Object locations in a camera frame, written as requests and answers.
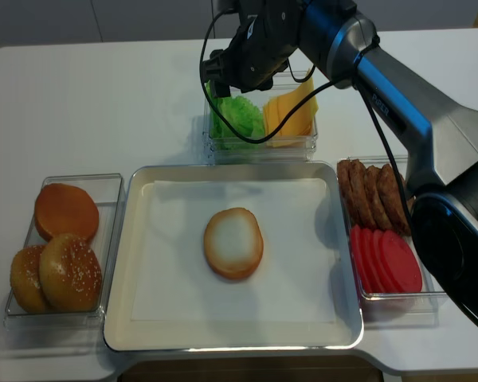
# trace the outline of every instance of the white paper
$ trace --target white paper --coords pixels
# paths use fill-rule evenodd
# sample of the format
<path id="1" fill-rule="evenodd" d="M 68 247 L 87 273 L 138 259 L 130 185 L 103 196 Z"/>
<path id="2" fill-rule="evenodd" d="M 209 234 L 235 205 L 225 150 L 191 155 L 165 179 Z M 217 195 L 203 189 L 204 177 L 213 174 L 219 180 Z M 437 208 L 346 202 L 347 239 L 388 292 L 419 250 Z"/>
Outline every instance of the white paper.
<path id="1" fill-rule="evenodd" d="M 329 275 L 337 253 L 319 224 L 330 211 L 324 181 L 157 181 L 140 198 L 147 211 L 132 320 L 335 320 Z M 261 264 L 235 283 L 211 271 L 202 242 L 211 216 L 233 207 L 255 215 L 264 239 Z"/>

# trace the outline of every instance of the red tomato slice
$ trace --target red tomato slice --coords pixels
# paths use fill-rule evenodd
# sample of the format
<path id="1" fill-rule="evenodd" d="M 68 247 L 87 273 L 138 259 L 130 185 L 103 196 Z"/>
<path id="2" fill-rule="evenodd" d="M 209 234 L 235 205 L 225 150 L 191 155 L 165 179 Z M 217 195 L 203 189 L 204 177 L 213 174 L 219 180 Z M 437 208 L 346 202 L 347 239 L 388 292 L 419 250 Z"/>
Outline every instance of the red tomato slice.
<path id="1" fill-rule="evenodd" d="M 395 286 L 405 293 L 421 292 L 420 267 L 409 245 L 395 232 L 386 231 L 381 238 L 381 263 Z"/>
<path id="2" fill-rule="evenodd" d="M 372 290 L 376 293 L 385 293 L 386 288 L 382 285 L 381 279 L 377 272 L 377 267 L 373 260 L 373 256 L 370 250 L 370 244 L 372 243 L 374 237 L 372 231 L 368 228 L 361 230 L 361 253 L 362 261 L 365 264 L 366 277 L 370 281 Z"/>
<path id="3" fill-rule="evenodd" d="M 381 279 L 381 284 L 384 286 L 384 289 L 387 293 L 397 293 L 402 292 L 394 283 L 394 280 L 391 279 L 390 275 L 384 268 L 384 265 L 381 261 L 381 238 L 384 235 L 383 231 L 379 231 L 376 229 L 374 231 L 374 235 L 372 237 L 372 241 L 370 243 L 370 253 L 372 254 L 372 263 L 375 265 L 375 269 L 377 269 L 377 274 Z"/>
<path id="4" fill-rule="evenodd" d="M 361 236 L 361 228 L 358 225 L 355 225 L 351 229 L 351 246 L 352 254 L 356 263 L 356 269 L 359 273 L 359 278 L 361 279 L 361 285 L 365 292 L 372 293 L 372 286 L 370 280 L 366 277 L 365 264 L 362 261 L 362 253 L 360 250 L 359 242 Z"/>

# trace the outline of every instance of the clear plastic container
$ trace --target clear plastic container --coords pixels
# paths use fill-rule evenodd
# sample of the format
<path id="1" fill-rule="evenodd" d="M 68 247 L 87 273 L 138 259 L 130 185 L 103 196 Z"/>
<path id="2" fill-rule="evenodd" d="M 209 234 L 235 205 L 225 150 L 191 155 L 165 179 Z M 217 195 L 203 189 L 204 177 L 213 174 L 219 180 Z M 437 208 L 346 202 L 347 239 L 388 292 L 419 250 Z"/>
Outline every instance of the clear plastic container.
<path id="1" fill-rule="evenodd" d="M 99 227 L 90 246 L 99 260 L 103 275 L 99 301 L 94 310 L 75 313 L 26 313 L 16 302 L 11 291 L 6 304 L 4 325 L 10 329 L 71 328 L 83 329 L 99 326 L 106 313 L 108 293 L 112 283 L 113 268 L 123 220 L 125 194 L 120 174 L 47 177 L 42 187 L 52 183 L 75 185 L 87 191 L 99 211 Z M 46 244 L 39 236 L 33 219 L 25 240 L 25 247 Z"/>
<path id="2" fill-rule="evenodd" d="M 359 159 L 365 167 L 376 166 L 381 168 L 386 163 L 389 163 L 390 160 L 388 157 L 358 157 L 358 158 L 348 158 L 348 159 Z M 396 156 L 395 161 L 398 166 L 398 171 L 401 174 L 406 173 L 407 168 L 407 157 L 405 156 Z M 347 235 L 351 228 L 349 216 L 347 215 L 347 209 L 344 207 L 343 211 L 346 220 Z M 354 261 L 354 255 L 351 251 L 351 257 L 353 258 L 353 268 L 355 270 L 355 275 L 358 281 L 358 286 L 362 298 L 362 307 L 368 312 L 368 310 L 394 310 L 394 311 L 403 311 L 411 313 L 428 313 L 436 312 L 438 306 L 441 305 L 447 298 L 448 295 L 443 291 L 436 279 L 427 271 L 425 266 L 421 263 L 419 257 L 417 256 L 416 249 L 414 248 L 413 241 L 410 237 L 404 238 L 407 244 L 411 247 L 411 250 L 414 253 L 414 257 L 417 260 L 417 263 L 420 267 L 421 276 L 423 279 L 423 287 L 421 292 L 418 293 L 367 293 L 362 287 L 361 278 L 359 277 L 358 270 L 356 268 L 356 262 Z"/>
<path id="3" fill-rule="evenodd" d="M 305 72 L 295 72 L 294 76 L 304 77 Z M 262 107 L 277 96 L 291 92 L 299 86 L 294 82 L 290 73 L 278 73 L 273 77 L 273 86 L 270 90 L 254 91 L 241 94 L 236 88 L 231 88 L 232 97 L 244 96 L 255 106 Z M 317 125 L 315 119 L 310 135 L 294 137 L 273 137 L 260 145 L 253 145 L 241 141 L 239 138 L 212 138 L 212 114 L 214 113 L 207 101 L 204 107 L 204 148 L 208 159 L 216 164 L 226 163 L 258 163 L 272 161 L 310 161 L 315 153 L 317 141 Z"/>

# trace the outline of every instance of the white table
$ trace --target white table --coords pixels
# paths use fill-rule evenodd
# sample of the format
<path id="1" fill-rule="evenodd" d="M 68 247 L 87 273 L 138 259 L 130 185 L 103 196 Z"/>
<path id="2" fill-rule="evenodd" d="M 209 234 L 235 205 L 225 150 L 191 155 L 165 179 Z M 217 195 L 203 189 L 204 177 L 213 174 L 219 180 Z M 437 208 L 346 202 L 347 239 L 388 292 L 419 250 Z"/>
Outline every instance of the white table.
<path id="1" fill-rule="evenodd" d="M 459 102 L 478 109 L 478 29 L 382 33 L 382 47 Z M 0 49 L 0 328 L 9 266 L 23 245 L 33 201 L 51 175 L 120 172 L 140 166 L 203 162 L 198 129 L 200 41 Z M 228 41 L 209 43 L 208 50 Z M 310 64 L 301 53 L 293 67 Z M 325 81 L 315 74 L 315 82 Z M 353 90 L 318 95 L 318 150 L 335 163 L 383 154 Z M 405 150 L 389 133 L 395 154 Z M 369 324 L 352 351 L 393 373 L 478 371 L 478 329 L 447 301 L 438 323 L 401 316 Z M 0 357 L 0 380 L 102 380 L 137 356 L 96 344 L 78 355 Z"/>

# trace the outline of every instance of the bottom bun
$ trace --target bottom bun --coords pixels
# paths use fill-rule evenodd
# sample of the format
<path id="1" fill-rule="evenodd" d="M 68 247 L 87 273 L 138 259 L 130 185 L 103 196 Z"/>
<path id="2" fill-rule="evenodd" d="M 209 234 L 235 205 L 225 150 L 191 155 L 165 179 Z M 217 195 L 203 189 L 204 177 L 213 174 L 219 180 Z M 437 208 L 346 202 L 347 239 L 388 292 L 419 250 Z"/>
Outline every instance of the bottom bun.
<path id="1" fill-rule="evenodd" d="M 55 236 L 41 255 L 39 276 L 49 303 L 59 311 L 96 308 L 101 292 L 101 268 L 84 239 L 72 234 Z"/>
<path id="2" fill-rule="evenodd" d="M 39 282 L 39 259 L 44 245 L 23 248 L 10 265 L 10 287 L 18 305 L 27 313 L 44 313 L 50 310 Z"/>
<path id="3" fill-rule="evenodd" d="M 215 273 L 230 280 L 246 279 L 257 269 L 264 252 L 257 219 L 242 208 L 216 213 L 204 232 L 204 252 Z"/>

